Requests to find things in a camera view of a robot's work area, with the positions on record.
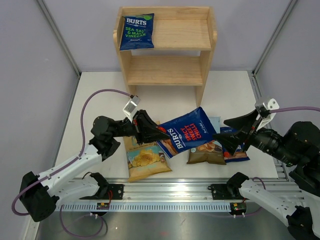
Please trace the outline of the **blue Burts chilli bag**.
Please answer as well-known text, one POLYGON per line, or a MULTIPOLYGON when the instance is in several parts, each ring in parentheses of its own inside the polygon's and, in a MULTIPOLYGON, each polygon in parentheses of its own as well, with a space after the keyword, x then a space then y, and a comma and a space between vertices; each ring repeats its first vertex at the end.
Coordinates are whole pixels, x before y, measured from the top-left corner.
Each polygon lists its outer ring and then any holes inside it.
MULTIPOLYGON (((220 133, 236 133, 237 130, 228 127, 228 126, 223 126, 220 128, 220 133)), ((244 144, 241 144, 237 147, 235 153, 232 155, 230 154, 222 145, 222 151, 223 151, 223 158, 225 163, 232 163, 232 162, 244 162, 244 161, 249 161, 250 158, 248 157, 247 153, 245 151, 242 151, 242 147, 244 144)))
POLYGON ((211 142, 217 133, 202 107, 162 123, 158 129, 169 136, 169 139, 158 140, 156 143, 170 159, 211 142))

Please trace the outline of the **blue Burts sea salt bag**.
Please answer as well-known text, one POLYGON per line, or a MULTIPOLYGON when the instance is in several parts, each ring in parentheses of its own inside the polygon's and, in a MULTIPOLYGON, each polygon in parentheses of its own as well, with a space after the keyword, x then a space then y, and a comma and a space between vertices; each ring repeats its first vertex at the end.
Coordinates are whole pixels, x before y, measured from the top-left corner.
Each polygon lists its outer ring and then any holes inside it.
POLYGON ((154 13, 124 16, 119 50, 153 49, 154 18, 154 13))

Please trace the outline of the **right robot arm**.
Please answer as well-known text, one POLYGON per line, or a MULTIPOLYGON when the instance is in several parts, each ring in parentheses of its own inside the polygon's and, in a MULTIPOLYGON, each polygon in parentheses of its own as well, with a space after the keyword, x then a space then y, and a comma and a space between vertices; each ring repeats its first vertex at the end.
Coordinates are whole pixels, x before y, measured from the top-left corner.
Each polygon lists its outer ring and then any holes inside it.
POLYGON ((222 189, 232 199, 251 200, 267 210, 287 227, 296 240, 320 238, 320 130, 310 121, 297 121, 285 135, 280 135, 263 127, 262 123, 276 113, 319 110, 313 106, 256 109, 224 121, 235 132, 213 135, 213 139, 228 152, 234 153, 239 145, 244 151, 254 147, 291 168, 287 176, 301 191, 306 206, 280 199, 241 172, 229 178, 222 189))

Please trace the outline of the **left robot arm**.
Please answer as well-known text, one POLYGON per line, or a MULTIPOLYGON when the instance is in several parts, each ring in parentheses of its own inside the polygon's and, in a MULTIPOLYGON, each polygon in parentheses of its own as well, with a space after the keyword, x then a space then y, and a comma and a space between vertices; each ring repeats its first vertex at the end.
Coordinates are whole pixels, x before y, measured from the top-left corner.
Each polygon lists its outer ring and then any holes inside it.
POLYGON ((30 171, 23 176, 18 199, 34 222, 43 221, 57 207, 68 202, 111 196, 109 183, 100 173, 92 173, 83 180, 72 180, 111 157, 120 146, 117 137, 135 137, 139 145, 169 139, 145 110, 137 111, 132 120, 98 116, 91 133, 93 138, 81 147, 78 155, 37 175, 30 171))

